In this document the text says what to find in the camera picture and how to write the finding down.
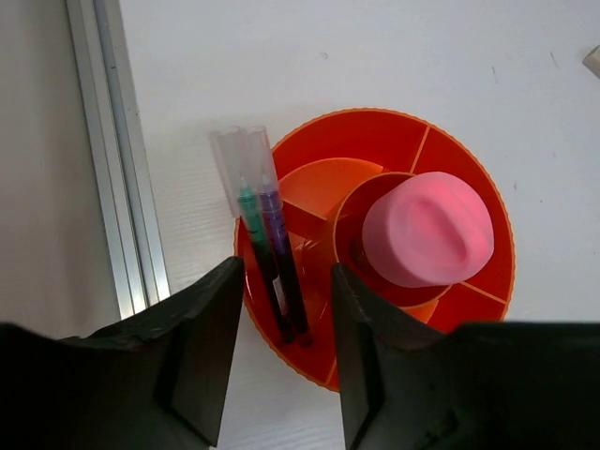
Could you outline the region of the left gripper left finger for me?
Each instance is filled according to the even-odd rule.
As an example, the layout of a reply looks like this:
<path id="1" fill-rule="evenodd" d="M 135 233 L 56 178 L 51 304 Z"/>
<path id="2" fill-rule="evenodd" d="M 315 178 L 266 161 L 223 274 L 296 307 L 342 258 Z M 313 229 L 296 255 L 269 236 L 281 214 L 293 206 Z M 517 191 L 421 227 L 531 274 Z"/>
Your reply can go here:
<path id="1" fill-rule="evenodd" d="M 215 447 L 243 291 L 243 261 L 230 257 L 88 337 L 53 339 L 3 323 L 2 447 Z"/>

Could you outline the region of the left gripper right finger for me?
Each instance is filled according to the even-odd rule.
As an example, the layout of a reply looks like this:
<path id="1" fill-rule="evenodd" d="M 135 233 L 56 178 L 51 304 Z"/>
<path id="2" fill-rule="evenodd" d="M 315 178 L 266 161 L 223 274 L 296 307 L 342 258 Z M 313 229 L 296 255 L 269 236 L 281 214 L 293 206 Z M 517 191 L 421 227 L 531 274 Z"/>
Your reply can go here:
<path id="1" fill-rule="evenodd" d="M 595 323 L 467 322 L 444 334 L 331 269 L 350 449 L 595 449 Z"/>

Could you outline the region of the pink round container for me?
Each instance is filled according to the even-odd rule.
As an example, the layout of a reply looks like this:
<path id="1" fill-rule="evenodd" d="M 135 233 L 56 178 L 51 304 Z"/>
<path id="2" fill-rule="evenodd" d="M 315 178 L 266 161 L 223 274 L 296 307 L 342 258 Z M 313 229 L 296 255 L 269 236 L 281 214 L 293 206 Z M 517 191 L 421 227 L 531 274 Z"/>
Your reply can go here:
<path id="1" fill-rule="evenodd" d="M 362 243 L 375 272 L 405 288 L 466 280 L 495 247 L 483 199 L 447 172 L 412 176 L 382 195 L 367 211 Z"/>

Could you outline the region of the green black pen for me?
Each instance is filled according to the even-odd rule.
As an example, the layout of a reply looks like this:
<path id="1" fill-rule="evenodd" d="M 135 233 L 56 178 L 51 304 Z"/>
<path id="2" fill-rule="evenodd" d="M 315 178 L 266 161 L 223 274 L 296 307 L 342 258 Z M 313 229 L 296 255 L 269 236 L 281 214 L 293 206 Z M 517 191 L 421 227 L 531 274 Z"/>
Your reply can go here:
<path id="1" fill-rule="evenodd" d="M 259 200 L 258 169 L 247 145 L 247 133 L 241 127 L 213 130 L 209 133 L 213 155 L 232 214 L 241 219 L 264 286 L 280 339 L 294 341 L 293 326 L 282 291 L 271 239 L 266 230 Z"/>

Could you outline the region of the purple black pen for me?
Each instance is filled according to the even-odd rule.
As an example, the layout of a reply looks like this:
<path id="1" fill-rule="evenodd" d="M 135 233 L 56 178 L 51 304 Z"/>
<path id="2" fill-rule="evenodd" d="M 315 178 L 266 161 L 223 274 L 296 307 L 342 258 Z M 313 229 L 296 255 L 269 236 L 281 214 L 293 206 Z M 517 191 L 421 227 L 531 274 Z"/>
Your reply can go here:
<path id="1" fill-rule="evenodd" d="M 250 162 L 253 164 L 255 187 L 273 246 L 292 328 L 299 345 L 307 347 L 312 343 L 312 335 L 283 214 L 278 175 L 266 127 L 247 128 L 245 141 Z"/>

